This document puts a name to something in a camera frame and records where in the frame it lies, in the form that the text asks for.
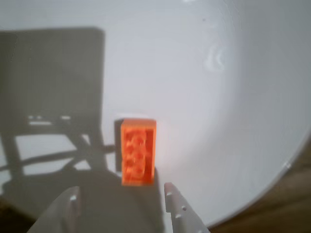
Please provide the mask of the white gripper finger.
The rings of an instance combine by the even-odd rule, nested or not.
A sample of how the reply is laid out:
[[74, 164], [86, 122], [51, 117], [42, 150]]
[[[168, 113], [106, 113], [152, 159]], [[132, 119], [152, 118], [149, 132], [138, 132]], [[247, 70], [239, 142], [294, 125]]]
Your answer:
[[171, 214], [174, 233], [208, 233], [201, 218], [173, 183], [164, 184], [166, 212]]
[[28, 230], [29, 233], [76, 233], [81, 215], [80, 187], [62, 192]]

